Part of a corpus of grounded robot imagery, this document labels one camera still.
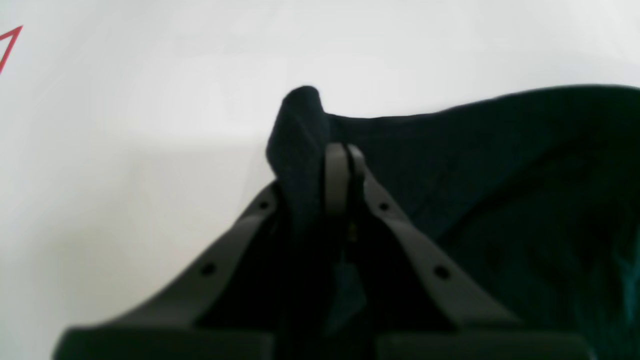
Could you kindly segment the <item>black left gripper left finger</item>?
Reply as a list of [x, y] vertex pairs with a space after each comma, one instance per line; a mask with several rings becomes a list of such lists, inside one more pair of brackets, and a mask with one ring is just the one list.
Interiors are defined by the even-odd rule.
[[251, 243], [278, 207], [278, 186], [273, 182], [162, 290], [110, 321], [69, 328], [53, 359], [270, 360], [275, 346], [270, 333], [201, 328], [198, 323], [227, 291]]

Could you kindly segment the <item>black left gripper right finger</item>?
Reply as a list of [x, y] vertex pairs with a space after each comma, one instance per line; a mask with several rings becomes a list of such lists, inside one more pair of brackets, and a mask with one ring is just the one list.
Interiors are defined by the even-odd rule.
[[324, 155], [324, 213], [363, 281], [375, 360], [594, 360], [578, 334], [535, 329], [418, 230], [354, 145]]

